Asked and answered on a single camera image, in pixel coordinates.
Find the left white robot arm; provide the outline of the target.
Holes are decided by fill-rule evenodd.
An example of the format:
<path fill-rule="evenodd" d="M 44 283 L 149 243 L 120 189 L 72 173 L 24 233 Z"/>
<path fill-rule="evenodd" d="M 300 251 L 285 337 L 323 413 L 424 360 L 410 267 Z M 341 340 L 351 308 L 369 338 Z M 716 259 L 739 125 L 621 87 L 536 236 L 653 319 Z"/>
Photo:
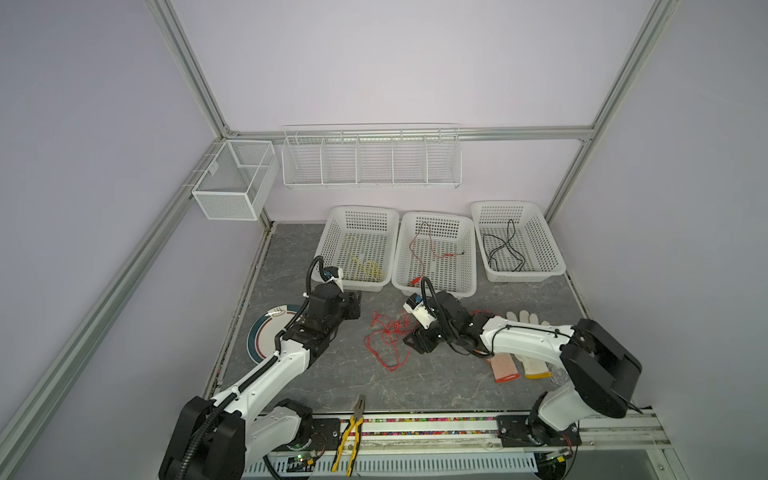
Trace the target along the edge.
<path fill-rule="evenodd" d="M 345 320 L 360 317 L 362 293 L 329 281 L 307 294 L 304 308 L 275 336 L 273 355 L 210 399 L 181 409 L 160 479 L 240 479 L 247 466 L 296 438 L 308 441 L 312 410 L 284 400 L 261 417 L 278 393 L 328 348 Z"/>

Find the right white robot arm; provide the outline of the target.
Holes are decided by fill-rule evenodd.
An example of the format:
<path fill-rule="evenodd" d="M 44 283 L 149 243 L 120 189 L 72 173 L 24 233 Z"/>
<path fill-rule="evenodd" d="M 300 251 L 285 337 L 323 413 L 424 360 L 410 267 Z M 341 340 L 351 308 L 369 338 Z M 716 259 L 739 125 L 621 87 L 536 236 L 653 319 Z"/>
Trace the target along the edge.
<path fill-rule="evenodd" d="M 417 322 L 404 343 L 420 354 L 445 343 L 483 360 L 512 354 L 565 370 L 566 383 L 542 394 L 523 421 L 526 435 L 538 444 L 543 435 L 558 436 L 591 415 L 621 419 L 635 408 L 641 362 L 592 319 L 548 326 L 472 314 L 446 291 L 413 294 L 403 308 Z"/>

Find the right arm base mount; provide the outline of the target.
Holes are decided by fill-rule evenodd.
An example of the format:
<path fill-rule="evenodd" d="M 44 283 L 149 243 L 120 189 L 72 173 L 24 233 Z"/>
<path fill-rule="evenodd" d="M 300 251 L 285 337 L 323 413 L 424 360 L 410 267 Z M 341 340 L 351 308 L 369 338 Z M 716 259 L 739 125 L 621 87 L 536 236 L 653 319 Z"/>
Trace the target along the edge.
<path fill-rule="evenodd" d="M 570 447 L 582 444 L 575 424 L 556 431 L 540 420 L 528 415 L 507 414 L 496 417 L 498 438 L 503 447 Z"/>

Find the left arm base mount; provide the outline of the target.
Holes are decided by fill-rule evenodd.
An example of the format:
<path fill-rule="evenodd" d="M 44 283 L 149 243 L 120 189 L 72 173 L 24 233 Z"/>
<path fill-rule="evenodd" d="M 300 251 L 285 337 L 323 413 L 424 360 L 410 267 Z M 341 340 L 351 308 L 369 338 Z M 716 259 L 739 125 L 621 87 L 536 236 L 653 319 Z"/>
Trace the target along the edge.
<path fill-rule="evenodd" d="M 336 417 L 313 418 L 299 427 L 297 436 L 279 445 L 273 452 L 330 451 L 338 448 L 341 438 L 341 421 Z"/>

